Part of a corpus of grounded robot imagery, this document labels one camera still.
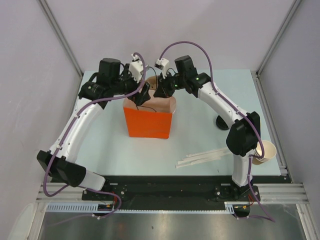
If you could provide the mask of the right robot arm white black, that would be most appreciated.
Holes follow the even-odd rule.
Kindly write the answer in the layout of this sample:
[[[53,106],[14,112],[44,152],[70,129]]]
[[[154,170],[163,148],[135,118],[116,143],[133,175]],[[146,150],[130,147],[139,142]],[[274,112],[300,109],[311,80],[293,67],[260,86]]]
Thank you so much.
[[[157,59],[154,66],[161,70],[157,78],[156,98],[168,98],[176,90],[184,89],[209,105],[225,122],[228,129],[226,145],[233,154],[233,173],[231,176],[231,196],[242,201],[248,196],[252,186],[250,157],[254,154],[261,137],[261,121],[257,112],[244,111],[236,106],[215,84],[211,77],[199,73],[194,67],[189,55],[177,58],[175,61],[177,73],[168,72],[169,60]]]

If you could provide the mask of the orange paper bag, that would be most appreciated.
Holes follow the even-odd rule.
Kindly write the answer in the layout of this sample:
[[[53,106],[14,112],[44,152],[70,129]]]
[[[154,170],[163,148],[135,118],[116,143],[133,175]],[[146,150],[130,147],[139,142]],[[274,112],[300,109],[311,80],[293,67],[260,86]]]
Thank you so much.
[[[131,138],[168,139],[177,101],[169,98],[154,97],[155,90],[149,89],[150,100],[136,106],[128,98],[123,101],[123,111],[128,135]]]

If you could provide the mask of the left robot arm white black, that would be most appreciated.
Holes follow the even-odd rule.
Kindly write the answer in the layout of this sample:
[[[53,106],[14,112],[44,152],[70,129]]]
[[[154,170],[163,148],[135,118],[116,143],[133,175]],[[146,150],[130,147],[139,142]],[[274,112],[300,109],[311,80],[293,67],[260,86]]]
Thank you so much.
[[[114,58],[100,61],[98,72],[81,86],[73,114],[55,143],[49,150],[37,154],[45,171],[44,183],[52,177],[67,186],[90,189],[100,200],[110,196],[111,188],[103,176],[76,163],[78,153],[91,124],[107,103],[129,97],[141,100],[140,89],[145,84],[146,72],[147,65],[137,52],[127,64]]]

